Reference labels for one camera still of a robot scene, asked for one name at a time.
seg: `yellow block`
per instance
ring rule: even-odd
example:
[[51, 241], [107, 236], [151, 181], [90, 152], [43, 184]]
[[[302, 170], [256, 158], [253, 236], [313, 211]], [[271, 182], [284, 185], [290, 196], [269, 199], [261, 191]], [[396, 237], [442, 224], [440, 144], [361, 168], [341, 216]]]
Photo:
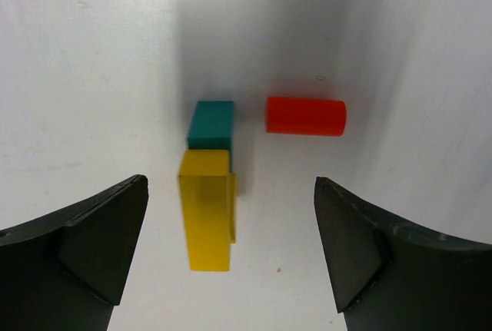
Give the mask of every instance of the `yellow block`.
[[229, 271], [235, 240], [235, 176], [229, 173], [229, 152], [186, 151], [178, 179], [191, 270]]

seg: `colored block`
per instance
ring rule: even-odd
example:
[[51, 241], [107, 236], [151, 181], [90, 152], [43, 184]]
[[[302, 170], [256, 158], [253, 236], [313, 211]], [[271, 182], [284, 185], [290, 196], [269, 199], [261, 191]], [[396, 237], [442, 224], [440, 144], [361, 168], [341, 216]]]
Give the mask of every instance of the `colored block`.
[[223, 149], [229, 151], [232, 171], [234, 102], [200, 101], [194, 110], [188, 132], [188, 149]]
[[268, 133], [340, 137], [347, 122], [343, 101], [333, 99], [268, 97]]
[[178, 179], [191, 270], [229, 271], [235, 236], [229, 152], [187, 150]]

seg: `wooden block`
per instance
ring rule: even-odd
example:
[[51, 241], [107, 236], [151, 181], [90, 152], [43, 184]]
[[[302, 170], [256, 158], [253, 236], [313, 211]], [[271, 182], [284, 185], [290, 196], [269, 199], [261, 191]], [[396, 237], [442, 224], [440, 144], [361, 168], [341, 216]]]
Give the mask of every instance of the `wooden block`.
[[187, 150], [178, 179], [191, 270], [229, 271], [235, 237], [229, 152]]
[[347, 122], [343, 101], [333, 99], [268, 97], [268, 133], [340, 137]]
[[188, 132], [188, 149], [222, 149], [229, 151], [232, 171], [234, 136], [234, 102], [200, 101], [194, 110]]

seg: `teal block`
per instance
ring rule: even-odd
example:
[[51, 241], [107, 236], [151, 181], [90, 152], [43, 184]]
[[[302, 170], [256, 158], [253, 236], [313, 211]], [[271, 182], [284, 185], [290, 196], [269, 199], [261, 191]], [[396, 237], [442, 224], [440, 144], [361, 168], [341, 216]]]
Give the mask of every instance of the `teal block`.
[[232, 171], [234, 102], [200, 101], [188, 132], [188, 149], [227, 149]]

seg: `white surface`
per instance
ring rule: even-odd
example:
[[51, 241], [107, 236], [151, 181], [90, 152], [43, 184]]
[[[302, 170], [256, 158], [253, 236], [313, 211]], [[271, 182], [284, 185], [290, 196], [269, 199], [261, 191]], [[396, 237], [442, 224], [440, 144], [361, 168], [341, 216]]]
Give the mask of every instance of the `white surface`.
[[[492, 0], [0, 0], [0, 14], [0, 226], [150, 180], [110, 330], [344, 329], [317, 175], [492, 243]], [[345, 100], [346, 135], [264, 134], [269, 91]], [[199, 98], [238, 105], [226, 274], [187, 268], [175, 175]]]

